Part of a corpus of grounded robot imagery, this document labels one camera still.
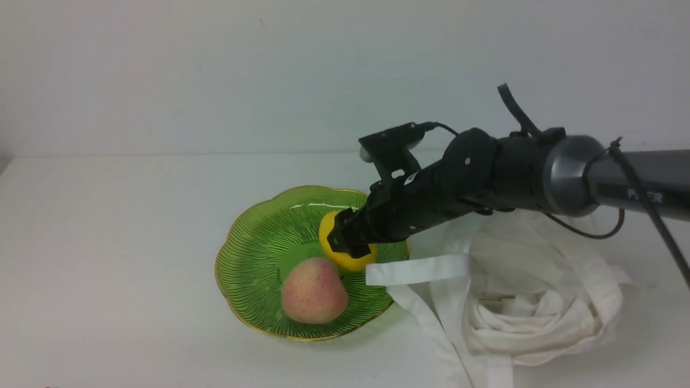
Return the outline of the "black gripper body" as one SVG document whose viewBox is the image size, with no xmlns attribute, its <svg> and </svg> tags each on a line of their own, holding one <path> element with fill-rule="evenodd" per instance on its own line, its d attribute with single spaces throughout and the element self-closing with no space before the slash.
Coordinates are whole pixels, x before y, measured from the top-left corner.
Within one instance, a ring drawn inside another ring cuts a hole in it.
<svg viewBox="0 0 690 388">
<path fill-rule="evenodd" d="M 360 241 L 403 241 L 421 231 L 448 223 L 469 213 L 475 206 L 456 199 L 434 181 L 431 172 L 412 174 L 370 187 L 365 206 L 351 219 Z"/>
</svg>

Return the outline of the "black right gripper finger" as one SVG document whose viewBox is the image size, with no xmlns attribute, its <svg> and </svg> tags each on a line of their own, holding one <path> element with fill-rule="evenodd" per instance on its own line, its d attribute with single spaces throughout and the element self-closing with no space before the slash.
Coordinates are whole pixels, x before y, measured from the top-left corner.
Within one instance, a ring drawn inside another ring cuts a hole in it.
<svg viewBox="0 0 690 388">
<path fill-rule="evenodd" d="M 362 258 L 373 253 L 373 245 L 364 241 L 348 240 L 345 252 L 352 258 Z"/>
</svg>

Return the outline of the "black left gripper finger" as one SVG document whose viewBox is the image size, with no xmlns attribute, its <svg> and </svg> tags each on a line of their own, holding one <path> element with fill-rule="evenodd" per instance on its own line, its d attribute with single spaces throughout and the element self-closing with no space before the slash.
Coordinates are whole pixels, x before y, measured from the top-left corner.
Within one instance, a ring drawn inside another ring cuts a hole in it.
<svg viewBox="0 0 690 388">
<path fill-rule="evenodd" d="M 353 224 L 355 211 L 347 208 L 332 213 L 332 226 L 326 229 L 326 241 L 333 252 L 352 253 L 358 244 L 357 230 Z"/>
</svg>

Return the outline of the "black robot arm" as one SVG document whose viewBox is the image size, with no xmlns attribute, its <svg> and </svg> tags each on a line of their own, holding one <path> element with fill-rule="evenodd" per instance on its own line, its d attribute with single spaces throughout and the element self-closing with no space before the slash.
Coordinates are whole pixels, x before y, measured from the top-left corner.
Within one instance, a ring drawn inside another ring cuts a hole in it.
<svg viewBox="0 0 690 388">
<path fill-rule="evenodd" d="M 571 218 L 599 206 L 688 220 L 688 150 L 623 153 L 562 128 L 495 139 L 455 134 L 442 158 L 422 169 L 411 153 L 439 123 L 407 123 L 362 137 L 361 158 L 380 179 L 364 206 L 329 214 L 319 239 L 331 257 L 362 258 L 374 246 L 467 214 L 530 210 Z"/>
</svg>

